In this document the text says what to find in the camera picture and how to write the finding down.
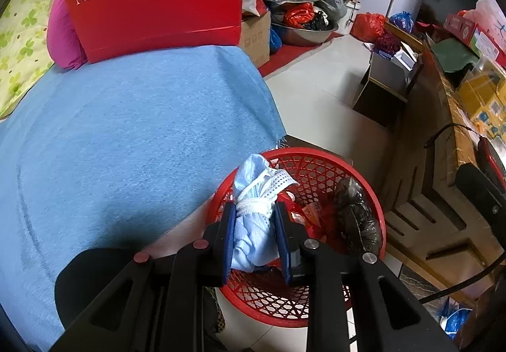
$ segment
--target red mat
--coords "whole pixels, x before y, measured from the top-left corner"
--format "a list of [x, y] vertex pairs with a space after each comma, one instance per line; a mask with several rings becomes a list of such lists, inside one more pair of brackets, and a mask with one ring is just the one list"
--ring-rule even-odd
[[[341, 34], [337, 34], [333, 32], [326, 42], [329, 42], [333, 38], [341, 37]], [[262, 77], [269, 75], [271, 72], [274, 72], [281, 67], [291, 63], [297, 57], [300, 57], [302, 54], [314, 50], [315, 48], [321, 47], [322, 44], [318, 44], [317, 46], [312, 47], [297, 47], [297, 46], [287, 46], [283, 44], [279, 51], [273, 55], [271, 55], [271, 59], [267, 61], [264, 65], [258, 68]]]

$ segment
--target white bucket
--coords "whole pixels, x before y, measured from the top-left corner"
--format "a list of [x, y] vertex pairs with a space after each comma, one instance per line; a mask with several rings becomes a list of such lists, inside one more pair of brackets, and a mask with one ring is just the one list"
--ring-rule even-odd
[[353, 27], [353, 22], [357, 17], [358, 10], [360, 10], [360, 3], [352, 3], [348, 1], [345, 3], [347, 8], [346, 15], [338, 21], [339, 30], [336, 32], [342, 35], [348, 35]]

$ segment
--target gray plastic bag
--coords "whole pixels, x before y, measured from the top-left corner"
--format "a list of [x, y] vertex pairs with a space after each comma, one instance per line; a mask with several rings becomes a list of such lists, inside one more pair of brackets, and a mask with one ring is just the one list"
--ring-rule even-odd
[[345, 17], [347, 8], [343, 0], [320, 0], [315, 3], [328, 15], [328, 19], [331, 21], [339, 21]]

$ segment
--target blue plastic bag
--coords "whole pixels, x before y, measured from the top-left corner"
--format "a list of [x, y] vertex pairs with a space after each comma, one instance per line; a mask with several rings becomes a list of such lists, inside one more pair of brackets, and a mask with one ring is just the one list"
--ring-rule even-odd
[[270, 38], [269, 38], [269, 51], [270, 51], [270, 53], [271, 54], [277, 53], [282, 45], [283, 44], [281, 43], [281, 38], [279, 38], [279, 35], [271, 27], [271, 34], [270, 34]]
[[411, 19], [411, 13], [407, 13], [403, 11], [399, 14], [393, 15], [390, 17], [389, 21], [399, 27], [401, 30], [406, 31], [408, 34], [411, 34], [414, 27], [414, 22]]

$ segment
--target silver screw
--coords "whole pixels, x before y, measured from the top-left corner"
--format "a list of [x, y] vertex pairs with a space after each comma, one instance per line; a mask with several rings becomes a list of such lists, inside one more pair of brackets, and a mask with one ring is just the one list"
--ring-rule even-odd
[[209, 246], [209, 242], [206, 241], [205, 239], [197, 239], [194, 243], [193, 243], [193, 247], [195, 249], [205, 249]]
[[304, 241], [304, 246], [309, 249], [316, 249], [320, 246], [320, 243], [316, 239], [306, 239]]
[[364, 260], [364, 262], [367, 262], [368, 264], [375, 264], [376, 261], [378, 260], [378, 257], [373, 253], [366, 252], [365, 254], [362, 255], [362, 259]]

